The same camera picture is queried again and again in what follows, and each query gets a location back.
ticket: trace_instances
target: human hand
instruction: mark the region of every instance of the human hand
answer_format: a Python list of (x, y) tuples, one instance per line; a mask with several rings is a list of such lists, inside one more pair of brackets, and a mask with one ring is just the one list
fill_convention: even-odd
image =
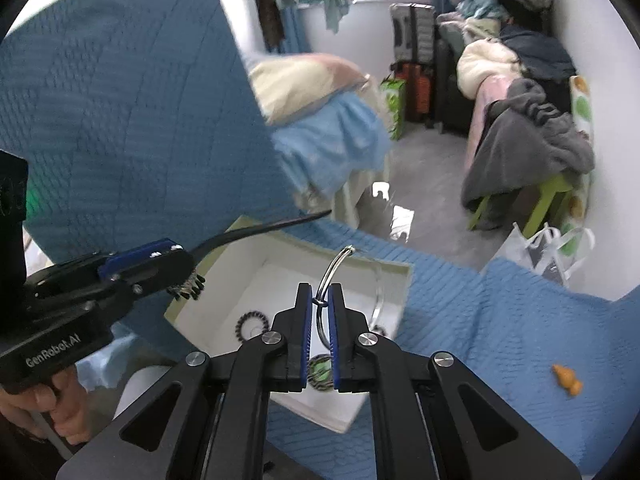
[(32, 386), (18, 395), (10, 395), (0, 388), (0, 413), (16, 426), (44, 438), (44, 432), (29, 412), (49, 412), (56, 433), (66, 437), (69, 444), (87, 442), (91, 438), (87, 424), (87, 392), (78, 382), (76, 367), (58, 372), (51, 382), (59, 391), (58, 398), (44, 384)]

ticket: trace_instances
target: green stool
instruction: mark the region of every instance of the green stool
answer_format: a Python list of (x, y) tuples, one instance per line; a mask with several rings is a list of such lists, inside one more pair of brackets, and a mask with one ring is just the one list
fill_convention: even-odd
[[(525, 225), (522, 230), (522, 235), (525, 238), (531, 238), (538, 232), (542, 221), (545, 219), (546, 213), (551, 207), (551, 203), (553, 202), (556, 193), (566, 193), (567, 191), (571, 191), (573, 187), (560, 173), (551, 177), (549, 180), (544, 181), (542, 184), (539, 184), (538, 189), (540, 190), (540, 198), (529, 217), (529, 221), (527, 221), (527, 225)], [(476, 224), (478, 224), (482, 213), (484, 213), (490, 198), (490, 196), (485, 196), (478, 206), (478, 209), (476, 209), (476, 212), (471, 217), (467, 227), (470, 231), (473, 231), (476, 228)], [(566, 206), (569, 198), (570, 196), (568, 194), (564, 196), (559, 209), (560, 211), (562, 211), (562, 208)]]

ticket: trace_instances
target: gray blanket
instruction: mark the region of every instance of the gray blanket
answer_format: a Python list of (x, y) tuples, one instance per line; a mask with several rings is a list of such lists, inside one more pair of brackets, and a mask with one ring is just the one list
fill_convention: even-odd
[(575, 129), (570, 114), (546, 102), (545, 91), (531, 79), (517, 79), (491, 125), (462, 187), (467, 208), (487, 195), (540, 184), (555, 174), (589, 173), (593, 150)]

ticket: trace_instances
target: triangular cutout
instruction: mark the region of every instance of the triangular cutout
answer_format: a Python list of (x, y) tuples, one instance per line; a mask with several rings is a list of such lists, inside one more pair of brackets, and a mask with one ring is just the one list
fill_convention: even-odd
[(123, 428), (120, 437), (147, 451), (158, 449), (181, 389), (182, 387), (177, 383), (169, 386), (162, 395)]
[(471, 386), (460, 384), (458, 393), (474, 430), (476, 430), (482, 449), (492, 451), (517, 439), (518, 431), (504, 420)]

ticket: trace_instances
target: white box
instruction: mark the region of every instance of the white box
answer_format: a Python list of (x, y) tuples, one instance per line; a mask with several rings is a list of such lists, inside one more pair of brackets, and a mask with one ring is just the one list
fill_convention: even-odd
[[(230, 229), (255, 224), (239, 218)], [(207, 283), (198, 301), (173, 301), (164, 316), (197, 348), (210, 356), (234, 352), (240, 347), (235, 328), (251, 310), (264, 313), (270, 324), (281, 310), (293, 308), (299, 283), (310, 283), (314, 294), (337, 251), (329, 251), (282, 232), (245, 238), (217, 248), (198, 266)], [(383, 308), (377, 324), (394, 338), (402, 319), (410, 282), (410, 266), (382, 262)], [(338, 268), (334, 283), (342, 284), (348, 308), (370, 318), (375, 307), (375, 264), (350, 256)], [(328, 354), (316, 332), (312, 316), (313, 357)], [(366, 394), (318, 392), (311, 386), (302, 393), (274, 392), (271, 399), (291, 411), (337, 433), (345, 433), (358, 414)]]

